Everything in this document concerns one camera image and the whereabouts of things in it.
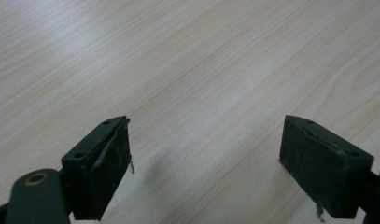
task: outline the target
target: screw hole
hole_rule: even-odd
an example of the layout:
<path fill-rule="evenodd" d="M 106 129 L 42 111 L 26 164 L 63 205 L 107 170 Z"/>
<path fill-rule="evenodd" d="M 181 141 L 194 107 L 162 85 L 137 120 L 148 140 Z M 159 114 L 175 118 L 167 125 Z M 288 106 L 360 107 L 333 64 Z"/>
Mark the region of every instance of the screw hole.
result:
<path fill-rule="evenodd" d="M 47 177 L 48 177 L 48 175 L 45 173 L 39 173 L 39 174 L 31 175 L 31 176 L 27 177 L 27 179 L 24 181 L 24 184 L 26 186 L 34 186 L 34 185 L 37 185 L 37 184 L 44 182 L 47 179 Z"/>
<path fill-rule="evenodd" d="M 83 158 L 84 156 L 85 156 L 85 153 L 79 152 L 79 153 L 76 153 L 76 155 L 74 155 L 74 158 L 80 159 L 80 158 Z"/>

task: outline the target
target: wood grain surface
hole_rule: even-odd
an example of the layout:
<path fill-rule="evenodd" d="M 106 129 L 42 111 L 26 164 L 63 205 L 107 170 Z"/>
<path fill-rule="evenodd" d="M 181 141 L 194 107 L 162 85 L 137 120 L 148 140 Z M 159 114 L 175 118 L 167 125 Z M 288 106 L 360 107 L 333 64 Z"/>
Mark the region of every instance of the wood grain surface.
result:
<path fill-rule="evenodd" d="M 0 204 L 126 115 L 102 223 L 320 223 L 277 161 L 287 114 L 379 174 L 380 0 L 0 1 Z"/>

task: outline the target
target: wooden table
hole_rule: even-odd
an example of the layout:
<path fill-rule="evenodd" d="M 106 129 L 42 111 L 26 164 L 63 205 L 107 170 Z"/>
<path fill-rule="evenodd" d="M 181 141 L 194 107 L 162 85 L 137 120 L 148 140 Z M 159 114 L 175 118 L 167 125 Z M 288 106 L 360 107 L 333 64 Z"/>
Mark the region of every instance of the wooden table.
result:
<path fill-rule="evenodd" d="M 126 115 L 103 223 L 320 223 L 277 161 L 287 114 L 379 174 L 380 0 L 0 1 L 0 204 Z"/>

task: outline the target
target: light wooden surface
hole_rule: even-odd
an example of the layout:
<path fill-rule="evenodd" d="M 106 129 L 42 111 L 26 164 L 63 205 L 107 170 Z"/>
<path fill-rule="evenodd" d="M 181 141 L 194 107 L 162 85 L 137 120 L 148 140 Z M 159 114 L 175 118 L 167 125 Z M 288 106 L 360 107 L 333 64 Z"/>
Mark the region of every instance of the light wooden surface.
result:
<path fill-rule="evenodd" d="M 286 114 L 379 173 L 380 0 L 0 1 L 0 204 L 127 115 L 102 223 L 319 223 L 277 161 Z"/>

